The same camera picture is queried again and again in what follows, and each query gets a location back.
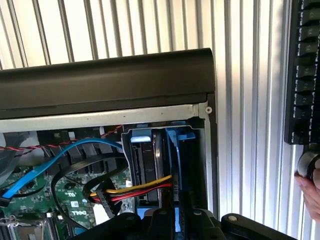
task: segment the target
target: motherboard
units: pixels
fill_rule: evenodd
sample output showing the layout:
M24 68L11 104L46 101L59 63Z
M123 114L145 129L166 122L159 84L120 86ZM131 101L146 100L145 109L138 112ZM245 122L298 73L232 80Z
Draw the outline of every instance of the motherboard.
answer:
M5 189L6 186L15 183L31 169L32 167L17 167L0 189ZM56 196L64 211L71 219L87 229L97 224L94 211L96 204L84 199L82 187L87 181L98 176L99 174L94 173L70 174L63 177L56 184L55 188ZM56 210L50 186L52 178L52 176L46 174L35 178L26 184L19 191L19 194L27 194L41 189L39 192L26 197L14 197L8 207L1 209L2 220L4 220L5 223L9 223L8 226L9 229L11 229L10 236L13 237L13 239L64 240L79 233L79 229L68 226ZM116 188L130 187L131 177L128 169L115 175L111 179ZM120 212L133 211L133 198L124 199Z

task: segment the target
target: connector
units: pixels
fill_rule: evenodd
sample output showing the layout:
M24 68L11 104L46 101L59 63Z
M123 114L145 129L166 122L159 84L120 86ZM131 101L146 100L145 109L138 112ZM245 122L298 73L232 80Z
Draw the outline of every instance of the connector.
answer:
M99 197L100 203L102 204L107 216L112 219L118 215L121 209L122 201L118 202L117 204L111 202L109 195L104 192L105 189L116 189L110 178L100 183L96 189L96 195Z
M3 207L3 208L8 207L9 203L12 200L12 197L11 198L2 197L5 192L6 191L4 189L0 190L0 207Z

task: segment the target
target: red wire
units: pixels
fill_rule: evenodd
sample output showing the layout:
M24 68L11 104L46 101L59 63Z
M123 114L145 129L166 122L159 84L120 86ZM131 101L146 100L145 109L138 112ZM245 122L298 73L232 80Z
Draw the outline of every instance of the red wire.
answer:
M102 134L100 137L104 138L110 134L115 134L117 132L117 130L120 128L122 128L122 125L117 126L114 130L111 130L111 131L108 131L108 132ZM74 140L70 140L70 141L63 141L63 142L60 142L59 144L34 145L34 146L24 146L24 147L0 146L0 150L11 150L11 151L17 151L17 152L29 150L27 152L24 152L24 153L18 155L18 156L22 156L22 155L26 155L26 154L31 153L35 149L58 148L63 145L72 144L76 141L79 141L79 139L74 139Z
M165 183L165 184L161 184L159 186L155 186L153 188L149 188L149 189L146 189L146 190L135 191L135 192L128 193L128 194L122 195L122 196L115 196L115 197L112 197L110 200L111 200L111 202L117 202L117 201L120 201L120 200L123 200L123 199L133 198L133 197L137 197L137 196L140 196L140 195L147 194L148 192L150 192L152 190L155 190L155 189L169 188L169 187L172 187L172 183ZM100 202L100 199L98 197L93 197L93 199L96 200L97 202Z

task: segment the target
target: yellow wire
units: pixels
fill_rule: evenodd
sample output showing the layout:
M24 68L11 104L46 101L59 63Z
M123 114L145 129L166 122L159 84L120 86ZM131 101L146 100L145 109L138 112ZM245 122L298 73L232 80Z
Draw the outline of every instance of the yellow wire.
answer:
M127 187L127 188L122 188L122 189L118 189L118 190L114 190L114 189L107 189L105 192L108 194L122 194L128 191L132 191L132 190L137 190L137 189L142 189L142 188L147 188L147 187L152 187L153 185L162 183L168 179L172 178L172 175L169 176L165 176L163 178L145 183L145 184L141 184L138 186L131 186L131 187ZM97 194L95 192L90 194L90 197L95 197Z

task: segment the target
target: corrugated metal wall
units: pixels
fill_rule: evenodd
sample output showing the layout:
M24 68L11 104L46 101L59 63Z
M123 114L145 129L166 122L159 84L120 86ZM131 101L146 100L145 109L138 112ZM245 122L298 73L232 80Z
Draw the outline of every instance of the corrugated metal wall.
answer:
M0 0L0 67L184 49L215 58L220 214L318 240L283 143L290 0Z

